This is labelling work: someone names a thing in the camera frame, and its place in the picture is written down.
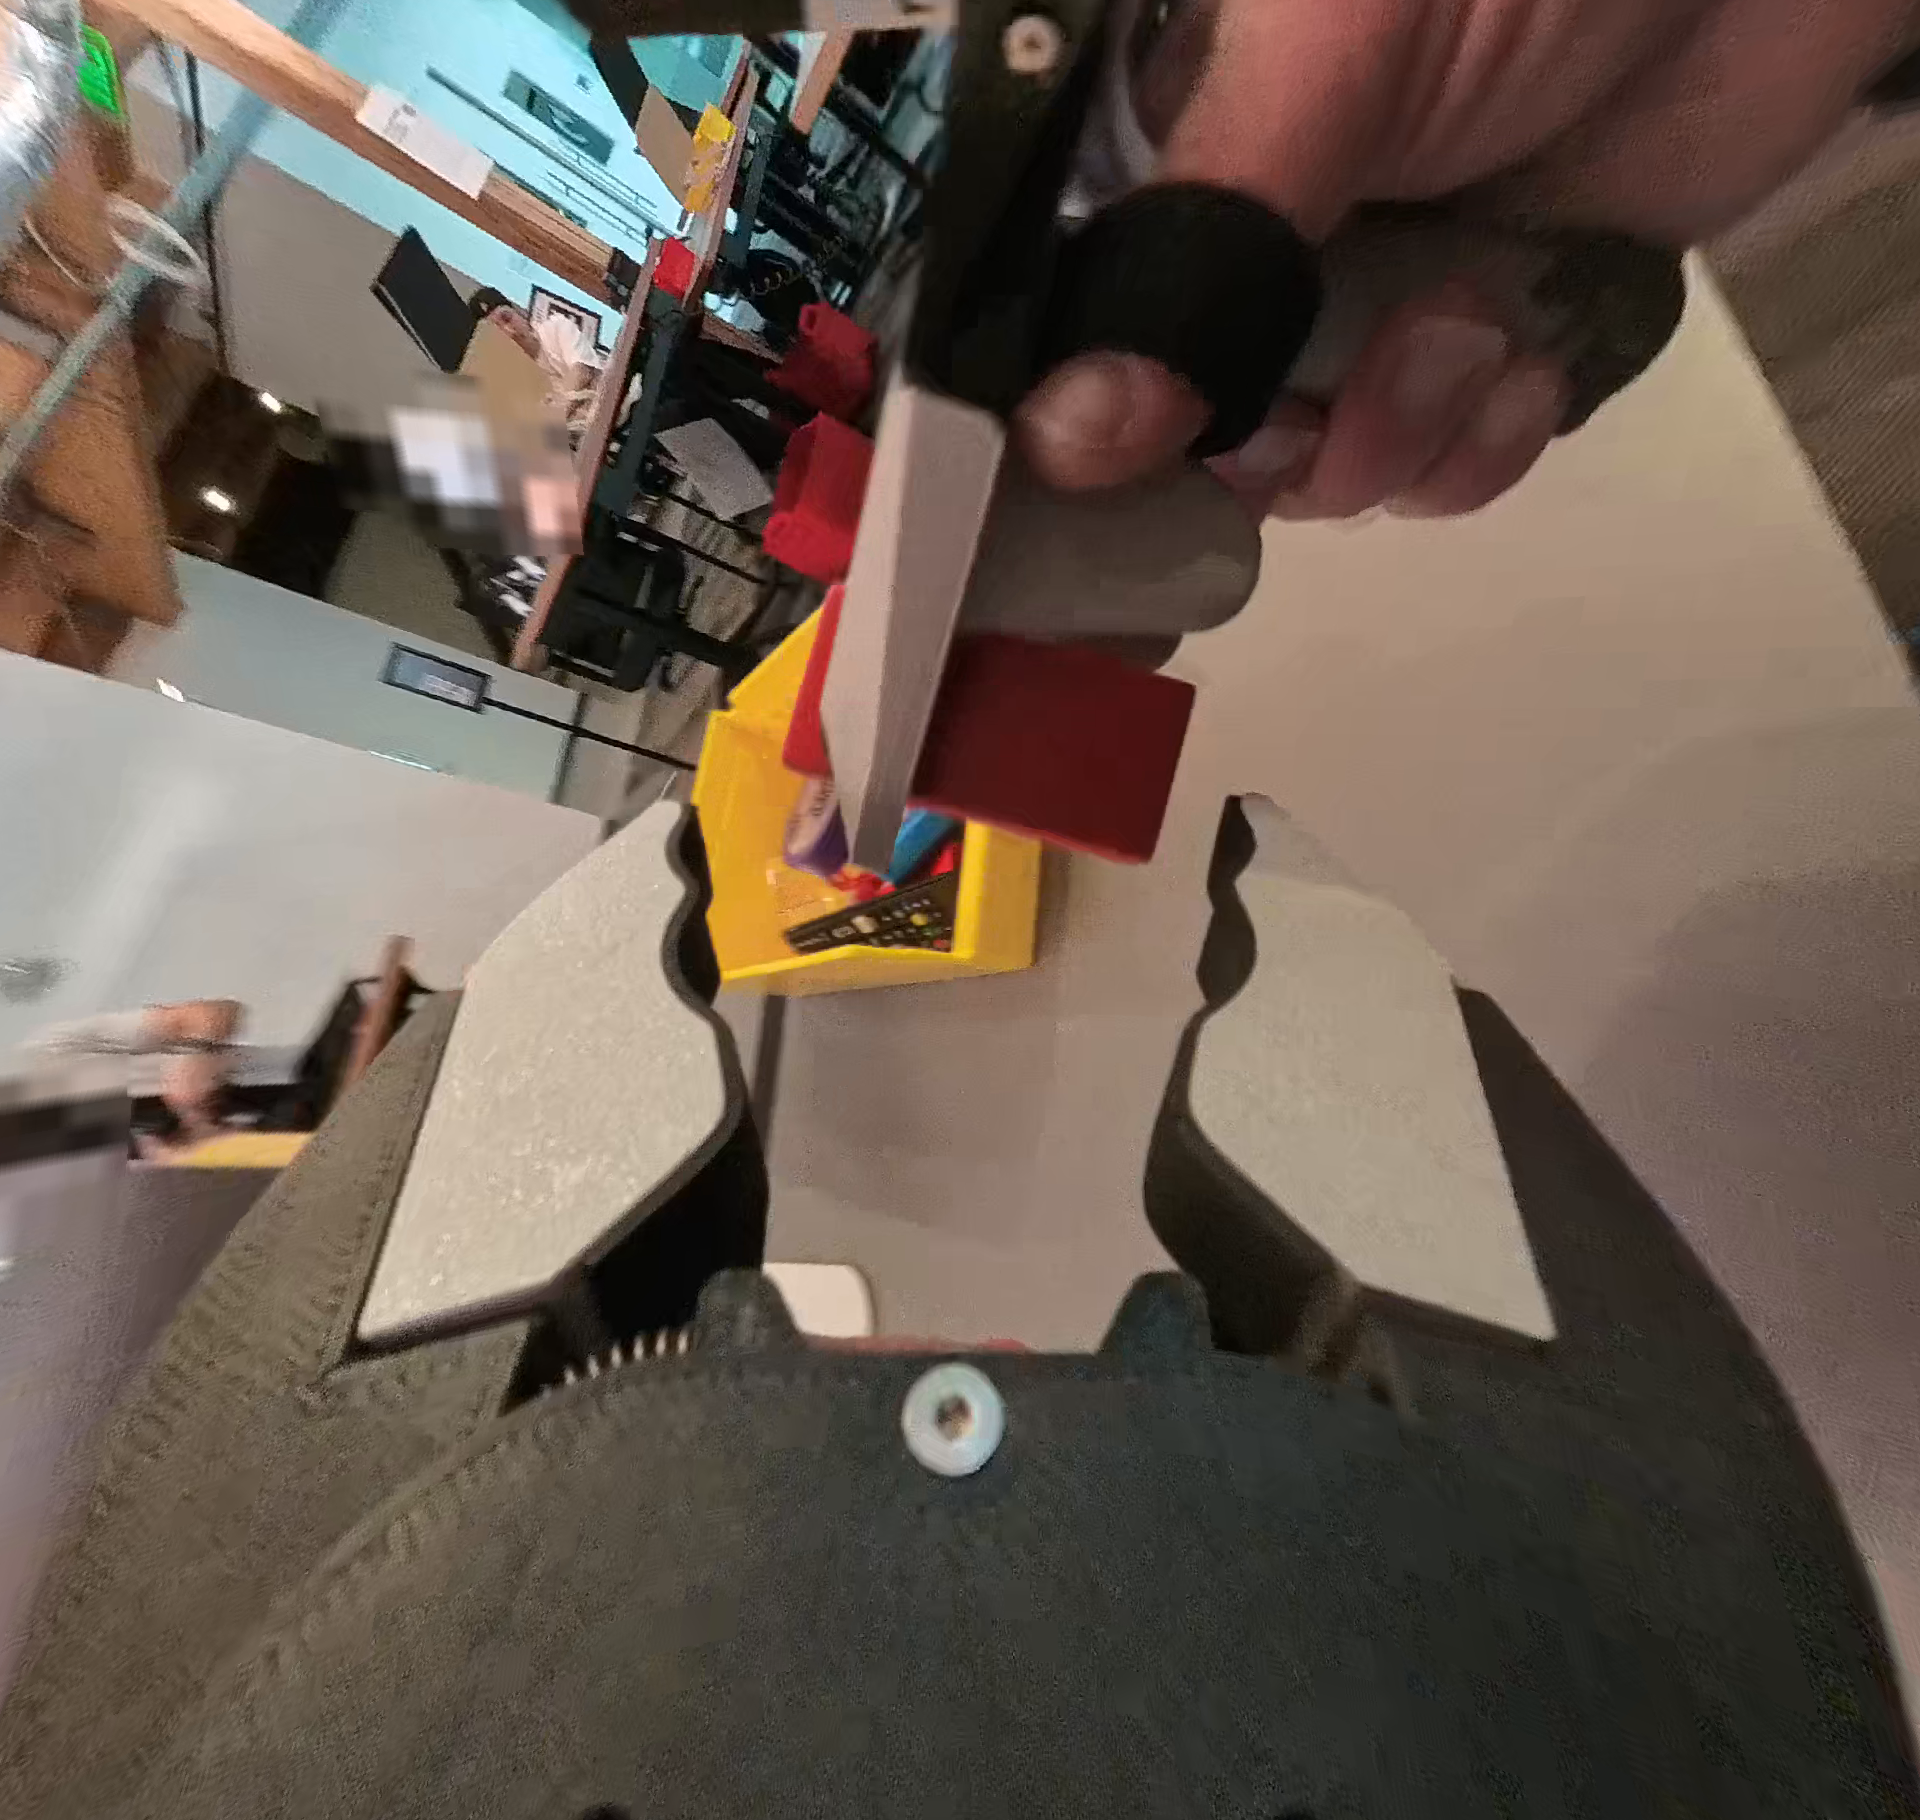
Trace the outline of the red toy block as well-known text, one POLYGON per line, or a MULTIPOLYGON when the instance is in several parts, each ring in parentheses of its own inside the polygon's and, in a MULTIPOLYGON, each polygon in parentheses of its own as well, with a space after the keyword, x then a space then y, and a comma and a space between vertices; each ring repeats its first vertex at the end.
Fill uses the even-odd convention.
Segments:
POLYGON ((792 629, 732 687, 788 781, 828 781, 847 862, 889 867, 939 810, 1046 852, 1154 862, 1191 683, 1078 637, 880 617, 859 590, 792 629))

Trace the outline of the person's right hand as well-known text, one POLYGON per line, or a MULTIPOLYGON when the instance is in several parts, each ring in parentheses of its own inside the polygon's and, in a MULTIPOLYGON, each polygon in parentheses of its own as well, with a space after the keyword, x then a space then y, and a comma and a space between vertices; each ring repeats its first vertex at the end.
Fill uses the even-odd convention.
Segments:
MULTIPOLYGON (((1545 228, 1696 252, 1775 196, 1912 51, 1912 0, 1191 0, 1165 33, 1161 177, 1327 240, 1368 205, 1472 196, 1545 228)), ((1570 420, 1570 368, 1472 276, 1399 301, 1327 393, 1213 458, 1249 517, 1466 517, 1570 420)), ((1177 468, 1204 393, 1135 352, 1018 400, 1063 491, 1177 468)))

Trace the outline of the yellow plastic bin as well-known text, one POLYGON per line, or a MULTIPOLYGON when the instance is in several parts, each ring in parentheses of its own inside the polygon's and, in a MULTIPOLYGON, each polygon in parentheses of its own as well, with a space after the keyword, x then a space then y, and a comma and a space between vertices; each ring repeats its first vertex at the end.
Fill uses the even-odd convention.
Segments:
POLYGON ((1042 949, 1042 876, 1036 834, 968 822, 955 855, 953 948, 828 948, 792 949, 804 920, 796 867, 788 867, 788 819, 804 789, 788 774, 788 731, 818 648, 818 616, 706 715, 697 757, 697 822, 706 845, 706 948, 729 988, 828 995, 828 988, 916 988, 1025 970, 1042 949))

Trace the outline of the purple tape roll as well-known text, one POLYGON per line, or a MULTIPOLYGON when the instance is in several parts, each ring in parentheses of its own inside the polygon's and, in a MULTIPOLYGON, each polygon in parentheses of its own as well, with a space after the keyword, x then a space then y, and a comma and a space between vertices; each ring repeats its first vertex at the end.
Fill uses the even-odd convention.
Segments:
POLYGON ((847 822, 833 781, 804 781, 779 834, 779 862, 818 880, 833 880, 847 867, 847 822))

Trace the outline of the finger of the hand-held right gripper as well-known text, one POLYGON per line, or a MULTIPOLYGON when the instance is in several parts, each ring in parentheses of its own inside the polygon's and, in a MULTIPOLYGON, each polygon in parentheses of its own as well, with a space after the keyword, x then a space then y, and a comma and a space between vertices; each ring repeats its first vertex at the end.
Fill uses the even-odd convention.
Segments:
POLYGON ((1008 430, 939 392, 889 392, 843 617, 823 679, 823 745, 857 867, 889 867, 933 703, 977 575, 1008 430))
POLYGON ((1234 629, 1262 575, 1262 525, 1204 475, 1058 491, 1008 468, 963 595, 963 637, 1165 648, 1234 629))

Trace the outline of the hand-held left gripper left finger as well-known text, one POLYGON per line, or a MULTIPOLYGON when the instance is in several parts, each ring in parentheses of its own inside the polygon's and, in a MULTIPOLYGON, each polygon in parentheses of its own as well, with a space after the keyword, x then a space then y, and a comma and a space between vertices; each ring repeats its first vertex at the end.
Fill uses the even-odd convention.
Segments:
POLYGON ((770 1186, 714 988, 705 822, 637 810, 469 970, 358 1344, 554 1314, 599 1349, 757 1269, 770 1186))

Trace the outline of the black wall sign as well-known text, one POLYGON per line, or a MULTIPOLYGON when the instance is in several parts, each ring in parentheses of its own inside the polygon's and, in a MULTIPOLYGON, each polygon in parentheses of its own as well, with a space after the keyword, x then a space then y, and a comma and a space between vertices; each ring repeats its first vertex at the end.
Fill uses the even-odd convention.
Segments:
POLYGON ((492 679, 477 666, 433 655, 421 648, 388 648, 382 683, 400 687, 400 694, 469 708, 469 715, 492 708, 492 679))

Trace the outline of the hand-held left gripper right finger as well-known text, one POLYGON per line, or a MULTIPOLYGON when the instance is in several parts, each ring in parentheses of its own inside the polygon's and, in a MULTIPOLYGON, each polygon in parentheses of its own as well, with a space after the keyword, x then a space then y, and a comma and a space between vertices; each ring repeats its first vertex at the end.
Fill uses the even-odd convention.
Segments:
POLYGON ((1224 1354, 1548 1349, 1454 970, 1278 800, 1221 810, 1146 1228, 1224 1354))

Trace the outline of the wooden beam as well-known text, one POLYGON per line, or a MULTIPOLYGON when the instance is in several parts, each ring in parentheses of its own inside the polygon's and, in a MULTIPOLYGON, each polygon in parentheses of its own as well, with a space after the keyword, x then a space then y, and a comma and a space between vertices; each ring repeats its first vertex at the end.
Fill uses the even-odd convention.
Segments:
POLYGON ((87 9, 111 9, 158 39, 183 43, 192 56, 204 56, 214 69, 221 69, 271 111, 341 140, 347 155, 373 162, 379 175, 417 185, 421 196, 469 218, 492 240, 530 258, 543 276, 554 276, 578 292, 609 292, 610 252, 599 234, 586 234, 578 226, 546 210, 537 189, 512 185, 501 168, 469 189, 440 168, 426 168, 408 148, 393 148, 388 136, 362 129, 373 89, 358 75, 347 75, 341 65, 323 65, 296 33, 271 24, 253 9, 245 9, 245 0, 87 0, 87 9))

